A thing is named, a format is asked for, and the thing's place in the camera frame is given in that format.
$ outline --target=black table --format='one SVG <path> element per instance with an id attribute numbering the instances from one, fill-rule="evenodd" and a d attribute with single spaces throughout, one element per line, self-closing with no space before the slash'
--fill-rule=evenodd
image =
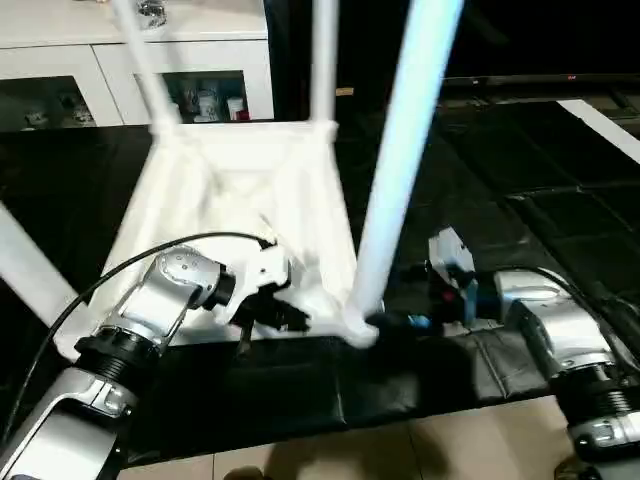
<path id="1" fill-rule="evenodd" d="M 356 242 L 381 127 L 379 117 L 353 118 L 341 126 L 336 143 Z M 0 135 L 0 197 L 77 290 L 100 273 L 149 145 L 142 127 Z M 557 104 L 441 115 L 425 149 L 395 265 L 421 263 L 428 238 L 452 225 L 480 269 L 552 268 L 608 307 L 624 310 L 613 315 L 616 327 L 640 350 L 638 319 L 610 302 L 616 295 L 640 299 L 633 285 L 640 269 L 640 214 L 625 200 L 637 188 L 640 167 Z M 576 207 L 581 216 L 571 214 Z M 620 271 L 620 261 L 626 270 Z M 3 317 L 10 319 L 4 322 L 2 365 L 14 366 L 0 369 L 0 409 L 6 412 L 45 328 L 5 285 L 0 295 Z M 392 310 L 428 308 L 421 284 L 391 284 L 385 301 Z M 22 415 L 64 364 L 51 348 Z M 369 350 L 333 338 L 263 341 L 243 358 L 232 344 L 175 347 L 137 410 L 130 464 L 546 392 L 523 338 L 504 329 L 381 341 Z"/>

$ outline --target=floor tile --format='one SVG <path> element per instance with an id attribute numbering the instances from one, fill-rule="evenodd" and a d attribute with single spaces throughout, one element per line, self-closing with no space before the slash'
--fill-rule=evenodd
<path id="1" fill-rule="evenodd" d="M 410 423 L 423 480 L 553 480 L 571 444 L 552 397 Z"/>
<path id="2" fill-rule="evenodd" d="M 420 480 L 404 423 L 219 453 L 214 479 L 250 478 L 233 473 L 243 467 L 273 480 Z"/>
<path id="3" fill-rule="evenodd" d="M 123 470 L 118 480 L 211 480 L 213 455 L 185 458 Z"/>

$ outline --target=white frame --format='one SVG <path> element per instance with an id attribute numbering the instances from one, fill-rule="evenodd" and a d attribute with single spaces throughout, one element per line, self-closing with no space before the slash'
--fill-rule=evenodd
<path id="1" fill-rule="evenodd" d="M 0 49 L 0 82 L 72 76 L 96 126 L 122 125 L 122 118 L 89 45 Z"/>
<path id="2" fill-rule="evenodd" d="M 242 71 L 251 119 L 273 118 L 271 69 L 266 40 L 159 42 L 148 43 L 145 47 L 153 70 L 160 74 Z M 150 123 L 142 92 L 134 77 L 140 72 L 131 58 L 129 47 L 95 45 L 93 49 L 124 123 Z"/>

